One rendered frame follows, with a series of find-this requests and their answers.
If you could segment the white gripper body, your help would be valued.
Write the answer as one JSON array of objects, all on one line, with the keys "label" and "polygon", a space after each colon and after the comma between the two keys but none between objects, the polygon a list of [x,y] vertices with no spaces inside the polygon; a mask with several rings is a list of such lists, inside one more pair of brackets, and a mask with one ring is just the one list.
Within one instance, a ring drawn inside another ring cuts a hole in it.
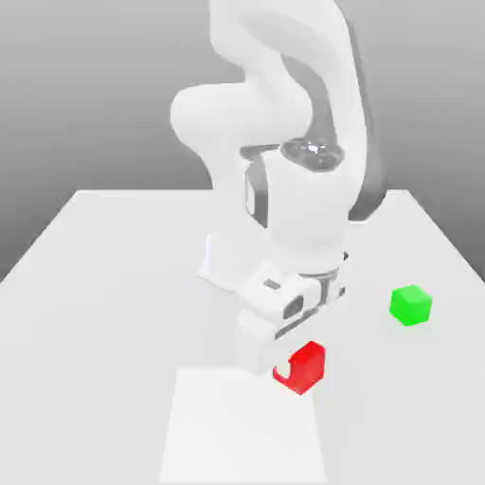
[{"label": "white gripper body", "polygon": [[315,340],[321,330],[324,314],[327,314],[345,295],[346,290],[339,289],[329,302],[309,310],[286,325],[271,322],[257,315],[253,310],[241,309],[234,339],[234,355],[237,364],[257,376],[268,372],[264,365],[264,354],[268,346],[277,341],[292,355],[309,341]]}]

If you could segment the small red cube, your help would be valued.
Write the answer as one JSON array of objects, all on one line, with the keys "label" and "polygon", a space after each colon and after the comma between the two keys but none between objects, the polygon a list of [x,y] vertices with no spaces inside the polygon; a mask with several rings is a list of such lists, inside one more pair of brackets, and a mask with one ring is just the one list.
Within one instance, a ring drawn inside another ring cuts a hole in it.
[{"label": "small red cube", "polygon": [[273,378],[294,393],[302,395],[323,379],[325,358],[326,349],[315,341],[309,341],[287,360],[288,375],[283,376],[278,368],[274,367]]}]

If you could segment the small green cube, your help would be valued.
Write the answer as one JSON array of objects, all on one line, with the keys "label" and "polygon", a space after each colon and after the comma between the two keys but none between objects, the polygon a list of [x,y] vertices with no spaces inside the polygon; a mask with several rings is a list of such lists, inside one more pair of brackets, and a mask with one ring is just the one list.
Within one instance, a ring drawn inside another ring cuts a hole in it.
[{"label": "small green cube", "polygon": [[404,326],[414,326],[429,320],[433,298],[417,285],[394,289],[389,312]]}]

